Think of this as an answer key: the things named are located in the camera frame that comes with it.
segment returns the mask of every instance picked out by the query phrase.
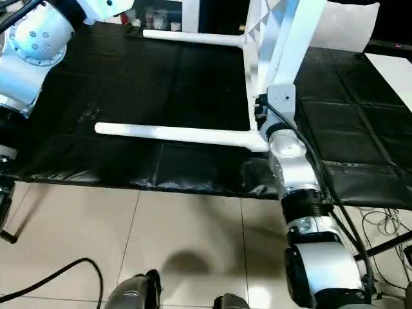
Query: robotic arm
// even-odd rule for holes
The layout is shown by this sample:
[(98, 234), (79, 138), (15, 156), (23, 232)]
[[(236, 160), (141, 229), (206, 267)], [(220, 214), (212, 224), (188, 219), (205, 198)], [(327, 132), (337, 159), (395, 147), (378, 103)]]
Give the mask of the robotic arm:
[(17, 156), (12, 135), (35, 106), (47, 73), (82, 24), (130, 9), (133, 0), (31, 0), (0, 24), (0, 158)]
[[(75, 30), (82, 23), (93, 24), (124, 12), (133, 2), (31, 0), (1, 23), (0, 117), (9, 122), (28, 118), (47, 73), (64, 58)], [(364, 287), (355, 260), (342, 245), (340, 229), (329, 215), (331, 206), (323, 202), (319, 179), (306, 157), (309, 145), (291, 128), (294, 104), (288, 104), (288, 100), (295, 100), (293, 84), (272, 85), (267, 95), (257, 99), (256, 106), (266, 109), (260, 133), (269, 144), (268, 163), (288, 225), (290, 248), (285, 252), (285, 262), (290, 295), (306, 308), (371, 308), (362, 297)], [(274, 111), (281, 112), (284, 119)], [(12, 128), (0, 124), (2, 162), (17, 155), (12, 141), (5, 138), (10, 132), (4, 130)], [(147, 293), (141, 288), (148, 289), (150, 280), (149, 276), (139, 276), (120, 285), (111, 298), (115, 301), (109, 301), (106, 308), (142, 307), (139, 297)], [(159, 284), (150, 289), (160, 289)], [(151, 304), (157, 308), (157, 299)]]

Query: silver metal joint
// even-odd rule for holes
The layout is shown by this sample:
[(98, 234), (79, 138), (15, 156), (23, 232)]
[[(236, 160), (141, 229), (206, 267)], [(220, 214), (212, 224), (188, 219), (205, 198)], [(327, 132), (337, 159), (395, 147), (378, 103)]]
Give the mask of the silver metal joint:
[(299, 218), (289, 222), (288, 229), (297, 229), (300, 234), (332, 232), (339, 239), (342, 236), (338, 224), (329, 216)]
[(306, 147), (291, 129), (276, 131), (269, 139), (269, 167), (279, 199), (292, 191), (320, 191), (314, 169), (306, 159)]
[(6, 98), (0, 98), (0, 105), (30, 115), (47, 73), (63, 60), (73, 31), (69, 21), (44, 2), (0, 34), (0, 95)]

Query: tile floor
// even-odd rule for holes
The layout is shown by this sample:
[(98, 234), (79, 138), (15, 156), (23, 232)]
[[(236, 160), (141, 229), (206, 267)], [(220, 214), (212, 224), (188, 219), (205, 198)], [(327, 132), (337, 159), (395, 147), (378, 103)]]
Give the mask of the tile floor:
[[(359, 210), (348, 210), (360, 228)], [(412, 214), (401, 216), (412, 226)], [(123, 279), (157, 268), (164, 309), (210, 308), (227, 292), (253, 309), (297, 308), (286, 287), (285, 223), (276, 201), (18, 183), (6, 229), (20, 239), (0, 240), (0, 294), (89, 257), (102, 269), (104, 299)], [(366, 230), (374, 244), (387, 240), (372, 225)], [(394, 252), (377, 261), (384, 276), (406, 285)], [(97, 298), (96, 274), (79, 265), (0, 308), (92, 309)], [(398, 301), (377, 304), (401, 308)]]

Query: black table cover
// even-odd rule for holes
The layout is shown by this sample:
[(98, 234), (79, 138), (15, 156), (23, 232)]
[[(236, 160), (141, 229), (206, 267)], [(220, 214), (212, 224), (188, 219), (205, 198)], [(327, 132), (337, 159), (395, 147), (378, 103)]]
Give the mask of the black table cover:
[[(135, 31), (83, 27), (47, 76), (18, 136), (19, 156), (2, 175), (277, 198), (266, 154), (94, 132), (96, 122), (249, 129), (240, 49), (148, 40)], [(410, 209), (412, 114), (368, 59), (310, 48), (296, 86), (297, 123), (341, 201)]]

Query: white tubular rod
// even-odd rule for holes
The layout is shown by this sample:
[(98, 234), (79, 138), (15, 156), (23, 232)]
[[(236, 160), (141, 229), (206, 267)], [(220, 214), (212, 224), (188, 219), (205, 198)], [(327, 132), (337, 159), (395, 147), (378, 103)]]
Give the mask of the white tubular rod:
[(95, 126), (98, 134), (176, 140), (201, 144), (246, 147), (253, 152), (267, 152), (268, 144), (255, 131), (224, 131), (192, 129), (188, 127), (140, 126), (134, 124), (108, 124), (99, 122)]
[(215, 44), (242, 48), (245, 42), (244, 35), (222, 35), (208, 33), (189, 33), (159, 30), (143, 30), (143, 36), (148, 39)]

